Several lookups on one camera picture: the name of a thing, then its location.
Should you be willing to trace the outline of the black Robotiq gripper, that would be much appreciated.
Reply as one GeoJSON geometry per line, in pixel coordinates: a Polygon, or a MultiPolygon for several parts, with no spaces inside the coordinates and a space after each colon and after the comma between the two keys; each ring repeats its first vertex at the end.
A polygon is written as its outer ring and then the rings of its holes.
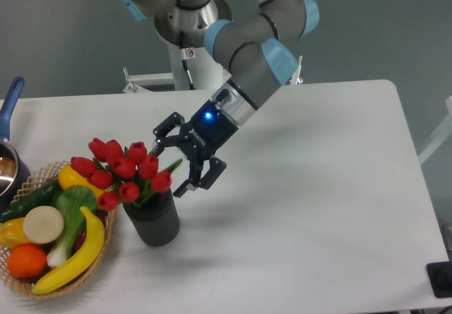
{"type": "Polygon", "coordinates": [[[227,167],[215,153],[237,130],[213,102],[206,102],[186,123],[181,114],[173,112],[153,129],[157,144],[171,143],[190,162],[189,177],[173,192],[174,197],[181,198],[197,188],[211,188],[227,167]],[[169,135],[179,127],[178,135],[169,135]]]}

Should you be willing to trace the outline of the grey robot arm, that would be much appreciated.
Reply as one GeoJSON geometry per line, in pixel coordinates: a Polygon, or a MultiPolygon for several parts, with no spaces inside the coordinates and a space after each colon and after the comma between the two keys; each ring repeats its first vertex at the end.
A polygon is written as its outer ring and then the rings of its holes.
{"type": "Polygon", "coordinates": [[[156,152],[177,147],[190,164],[174,195],[209,189],[226,167],[216,151],[279,87],[297,82],[299,66],[286,44],[318,25],[318,6],[314,0],[258,0],[259,15],[240,27],[222,0],[122,2],[136,20],[153,18],[161,38],[180,49],[183,64],[190,48],[203,47],[230,74],[190,120],[173,113],[154,130],[156,152]]]}

